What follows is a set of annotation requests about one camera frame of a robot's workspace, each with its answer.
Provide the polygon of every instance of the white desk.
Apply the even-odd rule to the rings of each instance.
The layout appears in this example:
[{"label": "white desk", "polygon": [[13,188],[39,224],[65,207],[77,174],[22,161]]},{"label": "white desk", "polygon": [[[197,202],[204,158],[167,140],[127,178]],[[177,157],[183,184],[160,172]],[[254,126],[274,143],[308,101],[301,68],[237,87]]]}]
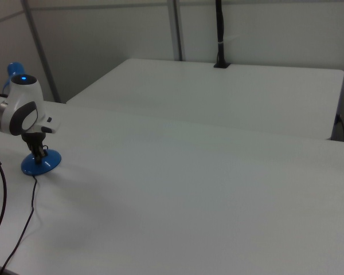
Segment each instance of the white desk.
[{"label": "white desk", "polygon": [[343,71],[131,59],[68,104],[308,138],[331,137]]},{"label": "white desk", "polygon": [[[45,140],[62,162],[38,177],[10,270],[344,275],[344,143],[46,106],[62,119]],[[26,154],[0,133],[0,265],[30,213]]]}]

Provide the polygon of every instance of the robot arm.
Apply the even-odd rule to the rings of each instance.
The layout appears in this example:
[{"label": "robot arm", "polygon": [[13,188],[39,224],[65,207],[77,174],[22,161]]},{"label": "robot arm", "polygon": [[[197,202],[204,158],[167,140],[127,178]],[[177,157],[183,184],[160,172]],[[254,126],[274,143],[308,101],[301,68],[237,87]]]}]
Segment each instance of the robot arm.
[{"label": "robot arm", "polygon": [[42,145],[46,133],[55,133],[60,122],[45,113],[41,86],[35,77],[13,76],[9,91],[9,95],[0,94],[0,132],[22,135],[36,163],[41,163],[47,156]]}]

